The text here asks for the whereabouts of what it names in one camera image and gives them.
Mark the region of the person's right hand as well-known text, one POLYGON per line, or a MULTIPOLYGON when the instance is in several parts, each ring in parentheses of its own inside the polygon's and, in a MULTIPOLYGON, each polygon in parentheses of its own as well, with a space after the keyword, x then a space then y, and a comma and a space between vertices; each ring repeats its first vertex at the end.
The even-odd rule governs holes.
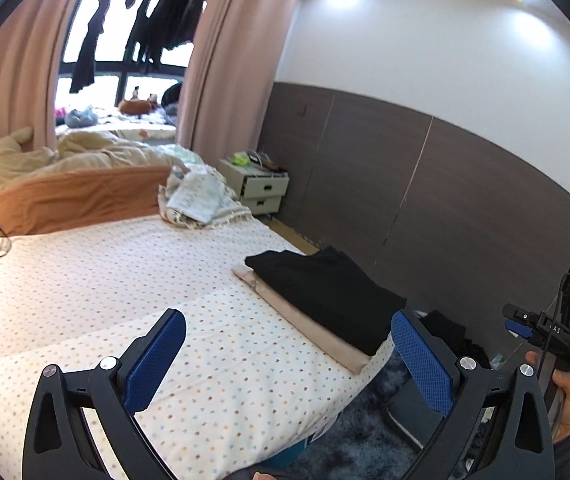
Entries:
POLYGON ((553 443, 556 444, 570 437, 570 372, 554 370, 552 381, 565 396, 556 429, 552 432, 553 443))

